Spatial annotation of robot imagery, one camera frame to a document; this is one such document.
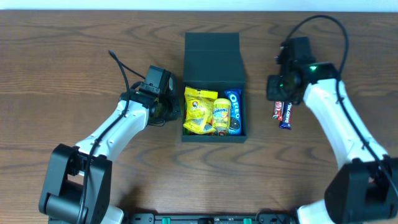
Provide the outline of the red KitKat bar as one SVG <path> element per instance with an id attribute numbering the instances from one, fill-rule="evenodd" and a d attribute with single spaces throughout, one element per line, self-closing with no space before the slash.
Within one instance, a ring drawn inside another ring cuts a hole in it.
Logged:
<path id="1" fill-rule="evenodd" d="M 283 120 L 283 108 L 284 108 L 283 101 L 275 101 L 272 118 L 282 121 Z"/>

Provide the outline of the yellow snack bag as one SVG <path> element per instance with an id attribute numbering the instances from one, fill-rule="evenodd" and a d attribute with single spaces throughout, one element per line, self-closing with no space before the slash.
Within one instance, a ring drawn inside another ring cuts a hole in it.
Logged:
<path id="1" fill-rule="evenodd" d="M 189 86 L 184 92 L 186 119 L 183 127 L 195 134 L 215 132 L 212 126 L 213 103 L 218 98 L 217 91 L 199 90 Z"/>

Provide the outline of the purple Dairy Milk bar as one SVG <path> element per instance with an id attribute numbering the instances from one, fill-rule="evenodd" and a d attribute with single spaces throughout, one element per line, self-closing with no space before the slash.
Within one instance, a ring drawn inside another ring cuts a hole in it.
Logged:
<path id="1" fill-rule="evenodd" d="M 284 103 L 282 120 L 279 123 L 281 129 L 291 129 L 291 115 L 292 115 L 292 103 Z"/>

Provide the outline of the blue Oreo cookie pack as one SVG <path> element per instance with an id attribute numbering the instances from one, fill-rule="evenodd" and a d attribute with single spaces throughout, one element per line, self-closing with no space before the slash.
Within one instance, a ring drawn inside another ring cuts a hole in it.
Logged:
<path id="1" fill-rule="evenodd" d="M 224 93 L 231 102 L 229 134 L 232 136 L 240 136 L 242 133 L 241 89 L 225 90 Z"/>

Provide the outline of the yellow Mentos bottle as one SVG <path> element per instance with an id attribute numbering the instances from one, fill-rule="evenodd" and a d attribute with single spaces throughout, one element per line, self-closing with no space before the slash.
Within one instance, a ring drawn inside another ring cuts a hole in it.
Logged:
<path id="1" fill-rule="evenodd" d="M 231 102 L 226 98 L 218 98 L 213 103 L 212 126 L 218 136 L 226 136 L 231 123 Z"/>

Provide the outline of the dark green gift box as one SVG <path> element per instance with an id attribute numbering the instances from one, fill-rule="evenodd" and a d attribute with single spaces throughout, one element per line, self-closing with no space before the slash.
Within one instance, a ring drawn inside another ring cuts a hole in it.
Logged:
<path id="1" fill-rule="evenodd" d="M 183 142 L 244 143 L 248 138 L 246 112 L 246 74 L 239 46 L 238 33 L 185 34 L 183 86 L 213 90 L 224 98 L 225 91 L 241 90 L 240 117 L 242 133 L 237 136 L 182 134 Z"/>

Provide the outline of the Haribo sour worms bag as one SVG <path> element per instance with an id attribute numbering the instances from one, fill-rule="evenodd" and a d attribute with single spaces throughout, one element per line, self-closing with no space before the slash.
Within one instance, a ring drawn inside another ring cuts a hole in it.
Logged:
<path id="1" fill-rule="evenodd" d="M 230 127 L 230 104 L 221 101 L 192 101 L 185 105 L 183 127 L 194 134 L 226 135 Z"/>

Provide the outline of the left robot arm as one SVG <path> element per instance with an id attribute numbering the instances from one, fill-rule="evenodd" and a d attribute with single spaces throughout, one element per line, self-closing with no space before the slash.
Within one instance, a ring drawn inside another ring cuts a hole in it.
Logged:
<path id="1" fill-rule="evenodd" d="M 181 115 L 177 91 L 159 95 L 123 93 L 110 117 L 74 146 L 59 144 L 51 153 L 39 200 L 49 223 L 127 223 L 123 210 L 110 205 L 113 162 L 149 123 Z"/>

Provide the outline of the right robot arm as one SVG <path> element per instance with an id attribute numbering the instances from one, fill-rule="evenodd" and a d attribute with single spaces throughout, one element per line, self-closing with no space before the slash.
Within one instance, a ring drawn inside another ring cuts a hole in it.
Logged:
<path id="1" fill-rule="evenodd" d="M 397 216 L 397 159 L 368 131 L 332 63 L 285 62 L 267 99 L 290 110 L 304 103 L 320 123 L 338 164 L 322 200 L 297 209 L 297 223 L 362 223 Z"/>

